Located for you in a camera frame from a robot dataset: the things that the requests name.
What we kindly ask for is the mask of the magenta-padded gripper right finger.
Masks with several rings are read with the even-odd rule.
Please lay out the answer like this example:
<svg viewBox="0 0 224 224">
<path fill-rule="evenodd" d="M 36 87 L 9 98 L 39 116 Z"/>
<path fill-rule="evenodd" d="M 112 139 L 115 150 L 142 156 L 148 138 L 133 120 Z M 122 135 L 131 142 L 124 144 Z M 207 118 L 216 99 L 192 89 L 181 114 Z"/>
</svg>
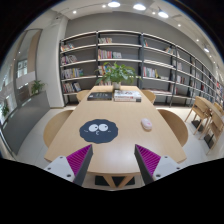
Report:
<svg viewBox="0 0 224 224">
<path fill-rule="evenodd" d="M 159 156 L 140 145 L 135 145 L 134 155 L 145 185 L 180 170 L 179 164 L 168 155 Z"/>
</svg>

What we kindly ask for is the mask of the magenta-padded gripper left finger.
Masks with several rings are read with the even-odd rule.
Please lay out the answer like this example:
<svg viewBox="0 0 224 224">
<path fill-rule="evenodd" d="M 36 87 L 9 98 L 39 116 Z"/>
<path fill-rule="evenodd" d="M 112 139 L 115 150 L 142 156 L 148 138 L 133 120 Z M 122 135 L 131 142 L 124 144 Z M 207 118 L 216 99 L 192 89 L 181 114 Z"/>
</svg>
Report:
<svg viewBox="0 0 224 224">
<path fill-rule="evenodd" d="M 87 145 L 67 157 L 57 157 L 45 168 L 45 171 L 81 186 L 92 156 L 92 145 Z"/>
</svg>

